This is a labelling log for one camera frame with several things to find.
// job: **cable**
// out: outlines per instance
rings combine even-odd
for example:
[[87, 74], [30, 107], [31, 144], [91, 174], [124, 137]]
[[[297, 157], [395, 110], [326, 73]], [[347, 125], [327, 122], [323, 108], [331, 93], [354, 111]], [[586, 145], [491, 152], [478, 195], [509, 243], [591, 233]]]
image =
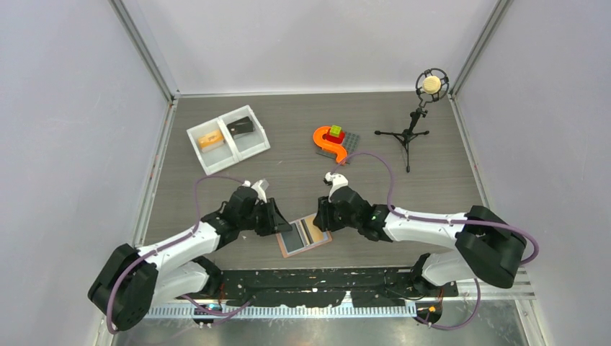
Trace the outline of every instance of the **cable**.
[[123, 272], [121, 273], [121, 275], [119, 275], [119, 277], [117, 278], [117, 281], [115, 282], [115, 285], [112, 287], [112, 290], [110, 291], [110, 296], [108, 298], [108, 304], [106, 307], [106, 328], [108, 329], [108, 332], [110, 334], [117, 334], [119, 332], [119, 329], [115, 329], [112, 325], [112, 306], [115, 304], [115, 298], [117, 296], [117, 292], [119, 291], [119, 287], [121, 286], [121, 283], [123, 282], [123, 280], [129, 275], [129, 273], [140, 263], [142, 263], [144, 260], [146, 260], [147, 258], [149, 258], [150, 256], [153, 256], [156, 253], [159, 253], [161, 251], [164, 251], [165, 249], [168, 249], [169, 247], [172, 247], [176, 244], [180, 244], [181, 242], [187, 240], [188, 238], [190, 238], [195, 232], [197, 232], [197, 229], [200, 227], [200, 219], [201, 219], [201, 212], [200, 212], [200, 202], [197, 199], [197, 186], [204, 180], [209, 179], [209, 178], [221, 178], [221, 179], [229, 179], [229, 180], [233, 180], [235, 182], [239, 182], [240, 184], [243, 184], [244, 181], [240, 180], [240, 179], [236, 179], [236, 178], [232, 178], [232, 177], [223, 177], [220, 175], [208, 175], [206, 177], [202, 177], [199, 178], [195, 184], [193, 185], [193, 195], [195, 196], [195, 211], [197, 213], [197, 219], [195, 220], [195, 226], [193, 227], [193, 230], [191, 231], [191, 233], [185, 234], [184, 236], [169, 242], [168, 244], [164, 244], [161, 245], [160, 247], [158, 247], [155, 250], [149, 251], [143, 255], [141, 255], [136, 261], [132, 262], [132, 264], [128, 265], [127, 268], [125, 268], [125, 270], [123, 270]]
[[250, 302], [247, 301], [244, 305], [240, 306], [239, 308], [237, 308], [236, 310], [230, 311], [230, 312], [220, 312], [220, 311], [215, 311], [215, 310], [210, 310], [207, 308], [204, 308], [203, 306], [201, 306], [200, 304], [198, 304], [195, 300], [193, 300], [193, 298], [187, 296], [187, 295], [183, 295], [181, 296], [184, 299], [187, 299], [191, 304], [195, 305], [195, 308], [205, 314], [209, 314], [212, 316], [219, 316], [219, 317], [233, 317], [235, 315], [237, 315], [237, 313], [239, 313], [240, 311], [244, 310], [248, 305], [250, 305]]
[[437, 300], [439, 301], [440, 309], [443, 310], [443, 287], [441, 287], [440, 294], [437, 296]]
[[420, 297], [416, 297], [416, 298], [410, 298], [410, 297], [408, 297], [408, 296], [405, 296], [405, 295], [403, 295], [403, 294], [400, 294], [400, 293], [399, 293], [399, 292], [397, 292], [397, 291], [391, 290], [391, 289], [389, 289], [389, 288], [387, 288], [387, 287], [384, 287], [384, 289], [385, 289], [385, 290], [387, 290], [388, 292], [395, 293], [397, 296], [399, 296], [399, 297], [401, 297], [401, 298], [403, 298], [403, 299], [406, 299], [407, 301], [419, 301], [419, 300], [423, 299], [424, 297], [426, 297], [426, 296], [420, 296]]
[[433, 324], [433, 323], [429, 323], [429, 314], [427, 314], [426, 319], [422, 319], [421, 317], [416, 316], [416, 320], [418, 320], [418, 322], [424, 323], [424, 324], [429, 324], [429, 326], [431, 328], [435, 328], [435, 329], [439, 329], [439, 330], [456, 330], [456, 329], [460, 329], [463, 328], [464, 326], [466, 326], [467, 324], [469, 324], [473, 318], [476, 316], [477, 311], [479, 310], [479, 305], [481, 303], [481, 288], [479, 287], [479, 281], [477, 279], [474, 279], [476, 282], [476, 289], [477, 289], [477, 293], [478, 293], [478, 297], [476, 300], [476, 306], [473, 308], [473, 312], [471, 313], [471, 316], [469, 316], [468, 319], [466, 319], [463, 323], [461, 324], [457, 324], [455, 326], [442, 326], [439, 324]]
[[220, 305], [220, 301], [225, 299], [225, 283], [221, 283], [218, 290], [220, 291], [218, 295], [218, 305]]
[[[378, 156], [377, 154], [374, 153], [370, 153], [367, 151], [360, 151], [360, 152], [356, 152], [356, 153], [352, 153], [348, 156], [346, 156], [345, 159], [341, 160], [334, 168], [333, 170], [331, 170], [331, 173], [335, 173], [335, 171], [344, 164], [344, 162], [346, 160], [351, 159], [354, 156], [358, 156], [358, 155], [368, 155], [368, 156], [373, 156], [376, 159], [378, 159], [380, 162], [382, 162], [384, 164], [384, 166], [386, 166], [386, 169], [388, 170], [388, 175], [391, 178], [391, 183], [390, 183], [390, 187], [388, 188], [388, 194], [386, 195], [386, 206], [388, 207], [388, 210], [396, 215], [399, 216], [401, 218], [406, 218], [407, 220], [413, 220], [413, 221], [421, 221], [421, 222], [430, 222], [430, 223], [445, 223], [445, 224], [449, 224], [449, 225], [453, 225], [453, 224], [463, 224], [463, 225], [476, 225], [476, 226], [488, 226], [488, 227], [496, 227], [499, 229], [506, 229], [508, 231], [511, 231], [513, 233], [519, 234], [520, 236], [525, 237], [526, 239], [528, 239], [528, 241], [530, 241], [530, 243], [532, 244], [532, 254], [529, 257], [526, 257], [525, 259], [523, 259], [520, 264], [521, 265], [525, 265], [527, 263], [532, 262], [538, 255], [539, 255], [539, 243], [537, 242], [537, 240], [532, 237], [530, 234], [528, 234], [526, 231], [523, 231], [522, 229], [519, 229], [517, 227], [513, 227], [510, 225], [507, 225], [505, 223], [499, 223], [499, 222], [491, 222], [491, 221], [479, 221], [479, 220], [446, 220], [446, 219], [442, 219], [442, 218], [425, 218], [425, 217], [421, 217], [421, 216], [410, 216], [407, 215], [405, 216], [402, 213], [399, 213], [398, 211], [395, 210], [395, 208], [392, 205], [392, 197], [393, 197], [393, 190], [395, 187], [395, 175], [393, 174], [393, 170], [391, 169], [391, 166], [388, 164], [388, 162], [386, 162], [384, 159], [382, 159], [382, 157]], [[449, 327], [449, 326], [440, 326], [440, 325], [436, 325], [436, 324], [431, 324], [431, 327], [435, 328], [435, 329], [441, 329], [441, 330], [455, 330], [455, 329], [459, 329], [464, 327], [465, 325], [467, 325], [469, 322], [471, 322], [473, 320], [473, 317], [477, 314], [477, 310], [479, 309], [480, 306], [480, 302], [481, 302], [481, 288], [479, 287], [479, 282], [477, 279], [474, 279], [476, 282], [476, 288], [477, 288], [477, 301], [476, 301], [476, 306], [473, 309], [473, 312], [471, 313], [471, 316], [469, 316], [469, 318], [467, 318], [466, 321], [464, 321], [463, 323], [453, 326], [453, 327]], [[416, 317], [416, 319], [422, 323], [428, 324], [427, 320], [424, 320], [420, 317]]]

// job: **orange toy piece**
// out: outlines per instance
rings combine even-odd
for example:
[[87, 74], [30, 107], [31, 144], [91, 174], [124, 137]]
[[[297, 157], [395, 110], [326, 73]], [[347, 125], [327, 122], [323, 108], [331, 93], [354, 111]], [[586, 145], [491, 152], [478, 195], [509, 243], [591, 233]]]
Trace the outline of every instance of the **orange toy piece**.
[[312, 138], [317, 146], [320, 146], [324, 151], [336, 154], [335, 162], [339, 163], [348, 156], [346, 149], [340, 144], [333, 143], [324, 138], [324, 136], [331, 130], [331, 126], [321, 126], [314, 131]]

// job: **green cube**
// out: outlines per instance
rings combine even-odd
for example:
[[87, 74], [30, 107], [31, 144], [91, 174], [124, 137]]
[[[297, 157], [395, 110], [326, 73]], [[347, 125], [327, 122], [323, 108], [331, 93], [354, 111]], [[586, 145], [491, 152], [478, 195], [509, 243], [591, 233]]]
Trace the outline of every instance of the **green cube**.
[[333, 137], [339, 137], [339, 134], [342, 133], [342, 127], [338, 125], [331, 126], [331, 130], [329, 130], [329, 135]]

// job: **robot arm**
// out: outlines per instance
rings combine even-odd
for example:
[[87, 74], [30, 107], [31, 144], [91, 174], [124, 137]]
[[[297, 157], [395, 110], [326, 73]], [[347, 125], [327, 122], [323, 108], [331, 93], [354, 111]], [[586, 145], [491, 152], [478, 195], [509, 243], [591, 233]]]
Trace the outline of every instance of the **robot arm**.
[[[526, 240], [503, 229], [458, 224], [456, 221], [479, 220], [505, 223], [489, 209], [473, 206], [469, 213], [416, 213], [387, 205], [371, 205], [348, 187], [341, 174], [327, 173], [329, 196], [318, 199], [314, 224], [322, 231], [344, 227], [357, 229], [372, 241], [420, 241], [446, 247], [442, 254], [423, 254], [412, 268], [414, 288], [423, 294], [455, 280], [480, 278], [500, 288], [511, 288], [526, 247]], [[448, 220], [431, 223], [415, 219]]]
[[192, 292], [214, 294], [222, 277], [220, 270], [204, 254], [224, 247], [241, 231], [255, 230], [260, 236], [291, 229], [278, 211], [273, 198], [267, 198], [267, 181], [245, 182], [228, 202], [204, 216], [195, 226], [157, 244], [134, 249], [128, 244], [116, 248], [87, 294], [102, 312], [119, 275], [138, 258], [163, 245], [191, 235], [188, 239], [146, 258], [121, 283], [112, 302], [112, 321], [118, 330], [135, 326], [151, 306]]

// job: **microphone stand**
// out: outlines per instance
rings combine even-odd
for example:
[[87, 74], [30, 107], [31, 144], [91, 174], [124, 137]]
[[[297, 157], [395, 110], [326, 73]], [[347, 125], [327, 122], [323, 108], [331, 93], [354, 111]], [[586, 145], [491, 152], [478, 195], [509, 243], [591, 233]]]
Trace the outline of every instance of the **microphone stand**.
[[409, 128], [403, 130], [401, 133], [383, 132], [383, 131], [378, 131], [378, 130], [374, 132], [376, 135], [393, 136], [394, 138], [397, 139], [397, 141], [399, 141], [399, 143], [401, 143], [401, 146], [403, 147], [403, 149], [405, 149], [405, 153], [407, 155], [407, 167], [405, 168], [405, 170], [408, 173], [409, 173], [409, 142], [413, 141], [414, 139], [416, 139], [416, 137], [420, 135], [425, 136], [430, 133], [430, 131], [428, 130], [424, 132], [414, 133], [414, 128], [416, 127], [418, 120], [420, 120], [420, 117], [426, 117], [428, 112], [429, 112], [428, 110], [424, 109], [424, 106], [418, 106], [418, 108], [416, 108], [415, 111], [409, 113], [409, 116], [411, 117]]
[[[433, 71], [436, 71], [438, 74], [442, 74], [442, 77], [435, 76], [433, 74]], [[429, 89], [428, 90], [425, 89], [424, 87], [427, 82], [427, 79], [432, 79], [433, 81], [436, 79], [437, 88], [432, 89], [430, 88], [430, 85], [429, 85]], [[396, 138], [397, 141], [399, 141], [399, 143], [401, 143], [401, 146], [403, 147], [403, 149], [405, 150], [405, 154], [407, 155], [407, 167], [405, 167], [405, 170], [408, 173], [409, 173], [409, 142], [413, 141], [414, 139], [416, 139], [416, 137], [420, 135], [426, 136], [430, 133], [428, 130], [415, 133], [414, 128], [416, 127], [416, 124], [418, 123], [418, 120], [420, 120], [421, 117], [427, 116], [427, 113], [429, 111], [424, 109], [427, 103], [437, 102], [440, 99], [445, 97], [449, 89], [449, 83], [450, 83], [450, 80], [448, 79], [447, 74], [439, 68], [429, 68], [426, 71], [422, 72], [420, 76], [418, 76], [418, 79], [416, 80], [416, 96], [420, 99], [420, 103], [418, 104], [418, 108], [416, 108], [415, 111], [409, 113], [409, 117], [411, 117], [409, 128], [406, 128], [401, 133], [383, 132], [379, 130], [376, 130], [374, 132], [376, 135], [393, 136], [394, 138]]]

